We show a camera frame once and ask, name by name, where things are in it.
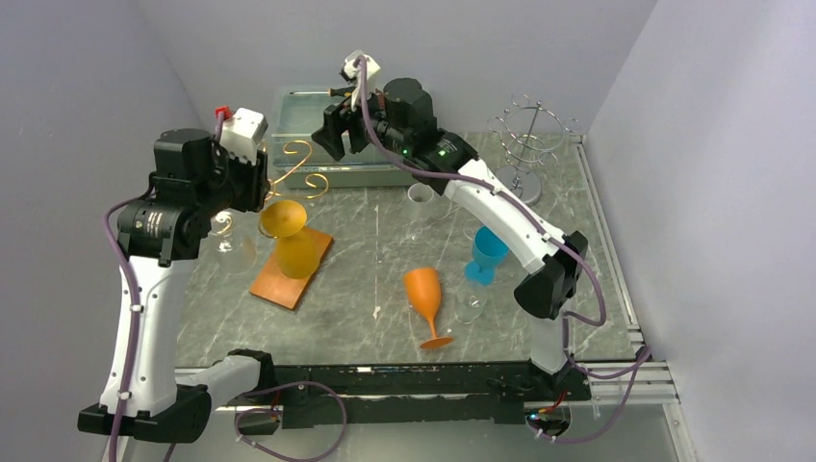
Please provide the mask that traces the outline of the yellow frosted wine glass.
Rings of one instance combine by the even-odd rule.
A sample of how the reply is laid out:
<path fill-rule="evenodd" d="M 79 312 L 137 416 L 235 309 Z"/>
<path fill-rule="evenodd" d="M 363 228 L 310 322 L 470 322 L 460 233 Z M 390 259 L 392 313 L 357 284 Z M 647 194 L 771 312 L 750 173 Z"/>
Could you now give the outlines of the yellow frosted wine glass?
<path fill-rule="evenodd" d="M 307 278 L 319 266 L 316 244 L 305 231 L 306 222 L 305 208 L 289 199 L 272 203 L 260 215 L 260 229 L 276 241 L 275 260 L 291 279 Z"/>

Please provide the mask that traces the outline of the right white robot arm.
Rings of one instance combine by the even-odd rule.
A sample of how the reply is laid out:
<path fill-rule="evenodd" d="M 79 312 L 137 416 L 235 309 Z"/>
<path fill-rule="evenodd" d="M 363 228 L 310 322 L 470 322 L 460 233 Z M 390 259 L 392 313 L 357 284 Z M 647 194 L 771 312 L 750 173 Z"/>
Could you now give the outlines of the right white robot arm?
<path fill-rule="evenodd" d="M 469 211 L 526 270 L 514 291 L 532 318 L 530 386 L 542 399 L 568 384 L 567 305 L 581 275 L 589 274 L 588 242 L 539 217 L 498 180 L 464 139 L 438 125 L 431 95 L 413 78 L 398 78 L 360 101 L 327 106 L 312 140 L 334 160 L 374 145 L 396 167 Z"/>

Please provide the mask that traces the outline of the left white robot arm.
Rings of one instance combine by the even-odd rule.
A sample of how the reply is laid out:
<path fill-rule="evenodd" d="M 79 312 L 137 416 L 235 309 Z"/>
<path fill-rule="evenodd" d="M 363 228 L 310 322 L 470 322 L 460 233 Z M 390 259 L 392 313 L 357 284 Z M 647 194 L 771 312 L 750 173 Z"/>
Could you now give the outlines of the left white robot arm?
<path fill-rule="evenodd" d="M 272 358 L 259 350 L 234 350 L 187 377 L 175 372 L 185 293 L 212 219 L 263 208 L 269 190 L 263 137 L 260 128 L 162 133 L 147 193 L 106 219 L 122 277 L 115 357 L 99 400 L 79 413 L 80 431 L 189 444 L 231 399 L 262 404 L 274 396 Z"/>

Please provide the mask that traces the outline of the gold wire wine glass rack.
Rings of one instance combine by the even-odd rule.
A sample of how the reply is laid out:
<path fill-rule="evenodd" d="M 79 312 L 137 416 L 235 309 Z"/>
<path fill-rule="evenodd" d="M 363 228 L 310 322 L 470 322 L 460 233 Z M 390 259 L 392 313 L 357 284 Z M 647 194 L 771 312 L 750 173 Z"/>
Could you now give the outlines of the gold wire wine glass rack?
<path fill-rule="evenodd" d="M 299 157 L 293 167 L 277 179 L 269 179 L 269 191 L 258 221 L 259 232 L 274 241 L 274 249 L 255 280 L 249 293 L 284 309 L 293 311 L 305 295 L 327 251 L 332 236 L 307 225 L 308 213 L 303 201 L 313 201 L 328 193 L 329 180 L 319 172 L 308 173 L 305 194 L 282 193 L 279 187 L 304 167 L 313 154 L 305 140 L 287 141 L 282 153 Z"/>

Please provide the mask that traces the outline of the clear wine glass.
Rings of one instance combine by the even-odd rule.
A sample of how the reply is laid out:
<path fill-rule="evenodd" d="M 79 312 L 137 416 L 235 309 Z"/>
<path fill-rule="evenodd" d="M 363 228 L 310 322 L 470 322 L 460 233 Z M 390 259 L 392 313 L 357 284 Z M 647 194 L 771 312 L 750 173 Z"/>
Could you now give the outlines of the clear wine glass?
<path fill-rule="evenodd" d="M 208 247 L 214 253 L 219 267 L 229 274 L 251 270 L 257 259 L 255 246 L 249 236 L 238 227 L 232 212 L 218 212 L 210 221 Z"/>

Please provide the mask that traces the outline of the orange plastic wine glass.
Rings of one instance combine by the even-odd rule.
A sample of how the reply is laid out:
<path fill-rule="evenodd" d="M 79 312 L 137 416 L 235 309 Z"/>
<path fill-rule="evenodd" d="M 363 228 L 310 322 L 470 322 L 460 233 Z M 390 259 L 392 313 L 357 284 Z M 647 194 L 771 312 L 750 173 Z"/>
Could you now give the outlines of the orange plastic wine glass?
<path fill-rule="evenodd" d="M 436 349 L 452 342 L 450 336 L 440 336 L 436 329 L 436 317 L 442 304 L 442 288 L 439 273 L 431 267 L 412 269 L 403 275 L 403 287 L 413 310 L 427 322 L 431 338 L 421 344 L 421 349 Z"/>

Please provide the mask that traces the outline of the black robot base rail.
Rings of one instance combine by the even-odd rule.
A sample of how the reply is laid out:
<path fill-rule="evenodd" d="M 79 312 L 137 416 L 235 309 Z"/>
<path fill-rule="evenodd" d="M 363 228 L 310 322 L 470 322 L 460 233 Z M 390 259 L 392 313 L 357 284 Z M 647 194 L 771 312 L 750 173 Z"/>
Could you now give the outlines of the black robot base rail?
<path fill-rule="evenodd" d="M 587 376 L 566 366 L 548 374 L 530 361 L 277 366 L 281 392 L 236 397 L 274 406 L 285 429 L 320 424 L 490 421 L 524 424 L 536 404 L 588 401 Z"/>

